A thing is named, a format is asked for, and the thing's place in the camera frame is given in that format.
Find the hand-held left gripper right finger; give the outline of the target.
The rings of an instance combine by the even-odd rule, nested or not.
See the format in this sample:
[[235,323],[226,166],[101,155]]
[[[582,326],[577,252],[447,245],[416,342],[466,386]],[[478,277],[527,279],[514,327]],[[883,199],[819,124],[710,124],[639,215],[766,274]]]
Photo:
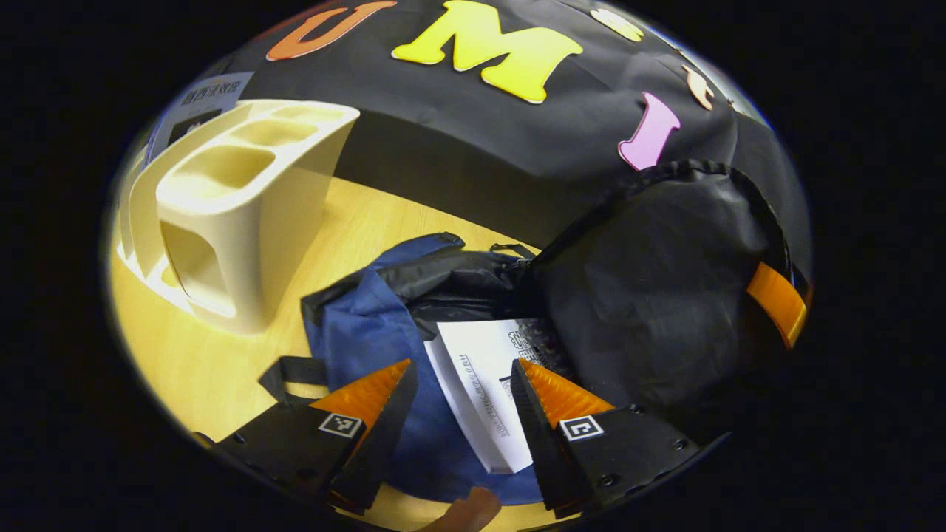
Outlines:
[[696,461],[699,447],[634,404],[615,407],[554,371],[511,365],[511,393],[548,511],[602,511]]

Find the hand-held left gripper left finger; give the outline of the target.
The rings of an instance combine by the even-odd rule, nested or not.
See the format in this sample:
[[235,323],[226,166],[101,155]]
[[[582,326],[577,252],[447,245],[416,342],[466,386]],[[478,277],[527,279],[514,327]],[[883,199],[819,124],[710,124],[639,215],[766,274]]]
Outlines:
[[275,404],[211,452],[227,464],[314,504],[362,515],[391,471],[418,386],[409,360],[346,384],[322,398],[287,391],[287,383],[324,383],[317,360],[279,360],[259,379]]

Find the white book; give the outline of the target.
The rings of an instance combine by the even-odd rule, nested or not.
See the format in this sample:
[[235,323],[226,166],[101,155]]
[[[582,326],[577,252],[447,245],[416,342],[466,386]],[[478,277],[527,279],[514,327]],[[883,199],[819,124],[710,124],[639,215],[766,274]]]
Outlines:
[[511,393],[517,359],[546,368],[557,353],[541,318],[437,322],[425,348],[440,390],[487,474],[517,474],[533,459]]

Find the blue schoolbag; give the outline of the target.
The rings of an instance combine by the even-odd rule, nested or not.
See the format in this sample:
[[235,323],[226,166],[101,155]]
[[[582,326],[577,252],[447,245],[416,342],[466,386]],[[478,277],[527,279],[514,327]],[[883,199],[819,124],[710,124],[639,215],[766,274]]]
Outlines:
[[809,280],[761,183],[686,160],[626,175],[538,257],[469,251],[430,233],[302,301],[310,356],[337,389],[419,359],[420,384],[392,484],[424,499],[492,488],[503,504],[540,500],[533,469],[487,474],[450,413],[421,341],[436,322],[537,317],[564,348],[565,373],[605,400],[697,413],[710,391],[778,334],[746,288],[759,262],[806,303]]

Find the white plastic bookshelf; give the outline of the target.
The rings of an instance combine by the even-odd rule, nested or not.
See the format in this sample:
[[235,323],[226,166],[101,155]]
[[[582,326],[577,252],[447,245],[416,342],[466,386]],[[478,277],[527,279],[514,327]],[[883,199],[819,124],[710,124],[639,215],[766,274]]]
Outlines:
[[122,177],[115,252],[163,300],[217,329],[264,331],[321,224],[359,118],[313,100],[241,100]]

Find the grey-blue cover book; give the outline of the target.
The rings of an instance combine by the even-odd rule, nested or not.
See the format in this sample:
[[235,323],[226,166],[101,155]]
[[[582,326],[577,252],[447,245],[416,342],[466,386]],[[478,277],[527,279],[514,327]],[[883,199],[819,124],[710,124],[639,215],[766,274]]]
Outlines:
[[187,86],[159,115],[144,163],[148,165],[193,128],[234,108],[251,77],[253,72],[212,75]]

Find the black backdrop cloth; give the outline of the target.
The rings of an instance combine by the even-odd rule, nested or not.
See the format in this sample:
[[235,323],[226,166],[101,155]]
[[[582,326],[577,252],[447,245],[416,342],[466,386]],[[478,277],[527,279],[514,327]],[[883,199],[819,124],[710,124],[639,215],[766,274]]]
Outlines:
[[733,79],[604,0],[325,0],[215,61],[241,100],[359,111],[337,175],[543,248],[619,182],[709,160],[755,181],[795,266],[811,217],[789,151]]

